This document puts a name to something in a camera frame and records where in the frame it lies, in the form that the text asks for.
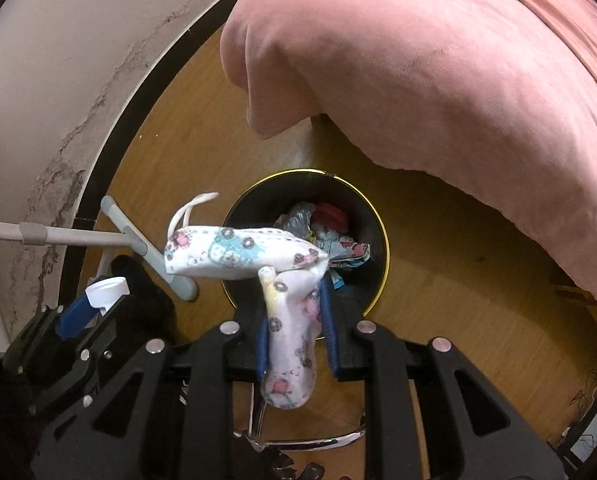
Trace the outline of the pink bed sheet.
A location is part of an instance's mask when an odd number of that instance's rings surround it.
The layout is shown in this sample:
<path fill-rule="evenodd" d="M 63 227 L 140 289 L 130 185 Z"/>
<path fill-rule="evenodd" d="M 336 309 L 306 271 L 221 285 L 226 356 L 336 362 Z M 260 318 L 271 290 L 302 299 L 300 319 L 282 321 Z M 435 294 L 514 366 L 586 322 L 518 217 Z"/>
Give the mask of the pink bed sheet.
<path fill-rule="evenodd" d="M 238 0 L 220 56 L 261 136 L 327 115 L 499 210 L 597 301 L 594 0 Z"/>

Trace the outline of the black round trash bin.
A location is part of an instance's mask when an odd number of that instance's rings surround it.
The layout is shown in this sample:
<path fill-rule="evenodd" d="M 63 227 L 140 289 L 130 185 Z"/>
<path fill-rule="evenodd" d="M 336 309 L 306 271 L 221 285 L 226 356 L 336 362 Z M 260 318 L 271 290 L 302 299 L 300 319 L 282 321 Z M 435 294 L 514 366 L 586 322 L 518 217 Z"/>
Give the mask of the black round trash bin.
<path fill-rule="evenodd" d="M 387 284 L 390 243 L 378 211 L 354 185 L 323 170 L 277 172 L 248 188 L 230 208 L 224 224 L 238 229 L 269 228 L 300 203 L 337 207 L 346 215 L 353 240 L 370 245 L 369 260 L 356 269 L 343 270 L 344 285 L 335 292 L 369 313 Z"/>

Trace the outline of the trash pile in bin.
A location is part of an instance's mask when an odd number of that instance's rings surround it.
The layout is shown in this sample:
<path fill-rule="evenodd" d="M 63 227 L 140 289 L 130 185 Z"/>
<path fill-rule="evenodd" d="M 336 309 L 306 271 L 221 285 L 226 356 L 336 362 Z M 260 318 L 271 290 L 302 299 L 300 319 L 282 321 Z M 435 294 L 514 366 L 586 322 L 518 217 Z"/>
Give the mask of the trash pile in bin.
<path fill-rule="evenodd" d="M 345 286 L 342 271 L 352 271 L 365 264 L 371 256 L 371 245 L 356 242 L 347 234 L 349 216 L 328 203 L 299 203 L 274 222 L 274 227 L 308 240 L 327 252 L 333 288 Z"/>

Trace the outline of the white small cup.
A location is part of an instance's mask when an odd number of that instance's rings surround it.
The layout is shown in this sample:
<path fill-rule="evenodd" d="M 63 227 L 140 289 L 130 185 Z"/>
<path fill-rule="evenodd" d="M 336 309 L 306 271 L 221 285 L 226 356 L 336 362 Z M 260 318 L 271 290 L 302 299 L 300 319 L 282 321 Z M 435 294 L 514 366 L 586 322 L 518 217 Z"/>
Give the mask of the white small cup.
<path fill-rule="evenodd" d="M 120 298 L 129 295 L 126 278 L 114 276 L 92 283 L 85 289 L 85 294 L 90 307 L 106 315 Z"/>

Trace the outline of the patterned white fabric pouch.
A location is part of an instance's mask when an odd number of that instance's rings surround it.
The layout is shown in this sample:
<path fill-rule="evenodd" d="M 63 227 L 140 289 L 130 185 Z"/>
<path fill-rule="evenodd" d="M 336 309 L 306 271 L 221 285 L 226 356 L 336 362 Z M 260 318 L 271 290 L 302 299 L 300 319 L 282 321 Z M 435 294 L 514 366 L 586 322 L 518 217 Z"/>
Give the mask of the patterned white fabric pouch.
<path fill-rule="evenodd" d="M 300 408 L 317 382 L 320 284 L 329 255 L 304 238 L 270 226 L 236 229 L 191 223 L 193 208 L 216 197 L 215 192 L 195 196 L 169 220 L 165 270 L 190 278 L 255 282 L 264 312 L 257 330 L 263 341 L 257 351 L 263 360 L 260 391 L 274 408 Z"/>

